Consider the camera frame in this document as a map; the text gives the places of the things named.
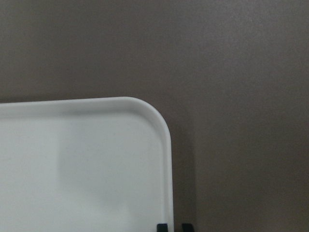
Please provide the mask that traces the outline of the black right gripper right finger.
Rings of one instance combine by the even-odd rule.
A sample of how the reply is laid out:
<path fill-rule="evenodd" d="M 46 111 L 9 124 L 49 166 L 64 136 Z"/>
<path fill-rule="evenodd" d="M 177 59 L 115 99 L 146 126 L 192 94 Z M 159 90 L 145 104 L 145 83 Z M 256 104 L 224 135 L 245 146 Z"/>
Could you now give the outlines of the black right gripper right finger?
<path fill-rule="evenodd" d="M 183 232 L 193 232 L 193 225 L 191 223 L 183 223 L 182 231 Z"/>

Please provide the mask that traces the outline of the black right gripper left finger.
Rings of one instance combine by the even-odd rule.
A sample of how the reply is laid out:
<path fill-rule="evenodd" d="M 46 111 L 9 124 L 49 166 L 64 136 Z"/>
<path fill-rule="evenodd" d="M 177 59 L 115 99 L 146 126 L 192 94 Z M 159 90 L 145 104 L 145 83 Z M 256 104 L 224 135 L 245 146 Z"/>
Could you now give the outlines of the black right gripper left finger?
<path fill-rule="evenodd" d="M 157 224 L 156 232 L 167 232 L 167 224 L 166 223 Z"/>

